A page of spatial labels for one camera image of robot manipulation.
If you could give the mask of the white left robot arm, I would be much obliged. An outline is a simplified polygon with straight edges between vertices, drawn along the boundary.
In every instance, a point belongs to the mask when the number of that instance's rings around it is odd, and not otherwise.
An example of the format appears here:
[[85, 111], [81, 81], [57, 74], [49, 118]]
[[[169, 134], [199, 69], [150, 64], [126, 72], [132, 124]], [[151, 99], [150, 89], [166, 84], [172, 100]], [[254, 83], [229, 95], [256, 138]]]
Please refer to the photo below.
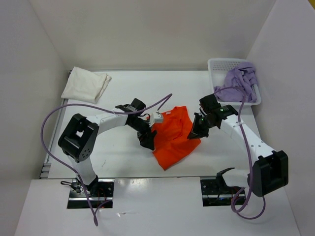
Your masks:
[[137, 131], [137, 138], [142, 147], [155, 149], [154, 138], [157, 134], [148, 120], [142, 119], [142, 110], [146, 105], [135, 98], [131, 104], [118, 105], [112, 113], [85, 117], [75, 114], [61, 134], [58, 145], [66, 154], [81, 185], [80, 190], [86, 196], [93, 196], [98, 191], [98, 176], [93, 170], [90, 155], [98, 135], [110, 129], [129, 126]]

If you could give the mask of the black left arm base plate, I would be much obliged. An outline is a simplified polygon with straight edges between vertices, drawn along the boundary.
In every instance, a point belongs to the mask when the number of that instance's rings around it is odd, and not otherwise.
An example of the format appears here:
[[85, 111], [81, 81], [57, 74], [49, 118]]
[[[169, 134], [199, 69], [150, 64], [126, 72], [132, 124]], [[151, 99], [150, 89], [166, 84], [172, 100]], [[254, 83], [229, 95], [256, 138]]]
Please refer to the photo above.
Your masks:
[[[83, 187], [78, 183], [78, 180], [72, 179], [69, 181], [61, 181], [61, 184], [70, 187], [67, 209], [85, 209], [89, 208], [86, 196], [83, 192]], [[101, 178], [98, 180], [98, 185], [93, 193], [88, 191], [89, 199], [93, 209], [101, 205], [101, 208], [112, 208], [114, 193], [114, 179]]]

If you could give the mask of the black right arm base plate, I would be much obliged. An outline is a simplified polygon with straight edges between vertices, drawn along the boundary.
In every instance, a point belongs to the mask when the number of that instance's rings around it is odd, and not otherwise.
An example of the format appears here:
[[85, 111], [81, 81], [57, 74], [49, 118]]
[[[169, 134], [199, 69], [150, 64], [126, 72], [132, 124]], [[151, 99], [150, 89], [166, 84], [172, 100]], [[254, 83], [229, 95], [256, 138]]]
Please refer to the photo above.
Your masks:
[[230, 206], [232, 198], [241, 189], [228, 187], [226, 190], [220, 190], [214, 177], [201, 178], [200, 185], [204, 207]]

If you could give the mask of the lavender t shirt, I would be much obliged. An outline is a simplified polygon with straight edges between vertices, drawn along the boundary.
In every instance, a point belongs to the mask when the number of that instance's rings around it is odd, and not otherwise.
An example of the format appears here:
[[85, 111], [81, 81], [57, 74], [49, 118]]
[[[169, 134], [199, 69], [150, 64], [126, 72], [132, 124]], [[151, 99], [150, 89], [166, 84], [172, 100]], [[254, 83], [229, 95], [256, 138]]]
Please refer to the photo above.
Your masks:
[[254, 103], [257, 101], [252, 89], [254, 85], [258, 85], [255, 66], [251, 62], [241, 62], [227, 72], [223, 85], [214, 87], [214, 92], [223, 102], [242, 102], [245, 93], [245, 102]]

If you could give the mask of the white t shirt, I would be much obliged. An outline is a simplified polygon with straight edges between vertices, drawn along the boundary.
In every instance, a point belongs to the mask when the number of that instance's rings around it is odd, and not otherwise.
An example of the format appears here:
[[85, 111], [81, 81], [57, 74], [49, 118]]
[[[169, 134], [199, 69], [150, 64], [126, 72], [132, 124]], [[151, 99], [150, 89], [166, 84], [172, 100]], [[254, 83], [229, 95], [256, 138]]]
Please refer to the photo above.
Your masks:
[[96, 104], [111, 80], [112, 77], [107, 73], [95, 74], [94, 72], [74, 67], [61, 98]]

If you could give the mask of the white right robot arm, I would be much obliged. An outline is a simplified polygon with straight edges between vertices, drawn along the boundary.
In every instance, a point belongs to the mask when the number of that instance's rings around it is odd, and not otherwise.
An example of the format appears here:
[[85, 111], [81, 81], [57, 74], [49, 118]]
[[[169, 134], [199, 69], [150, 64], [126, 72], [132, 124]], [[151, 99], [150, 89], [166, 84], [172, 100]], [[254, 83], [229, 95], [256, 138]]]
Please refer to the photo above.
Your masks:
[[263, 142], [240, 118], [231, 105], [222, 106], [214, 94], [199, 100], [201, 112], [195, 113], [188, 139], [209, 136], [217, 127], [227, 134], [246, 154], [250, 155], [249, 169], [229, 167], [217, 173], [216, 188], [227, 193], [232, 187], [249, 187], [257, 197], [263, 197], [288, 184], [288, 155]]

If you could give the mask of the orange t shirt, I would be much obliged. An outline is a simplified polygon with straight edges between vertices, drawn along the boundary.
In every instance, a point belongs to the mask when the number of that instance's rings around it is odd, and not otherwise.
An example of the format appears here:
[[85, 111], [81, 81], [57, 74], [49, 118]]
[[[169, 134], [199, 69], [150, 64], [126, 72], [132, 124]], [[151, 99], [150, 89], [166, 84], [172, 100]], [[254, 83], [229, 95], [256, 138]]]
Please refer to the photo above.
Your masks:
[[167, 170], [190, 155], [200, 144], [200, 139], [188, 139], [192, 122], [186, 106], [174, 107], [162, 113], [163, 122], [152, 127], [154, 137], [153, 155], [158, 164]]

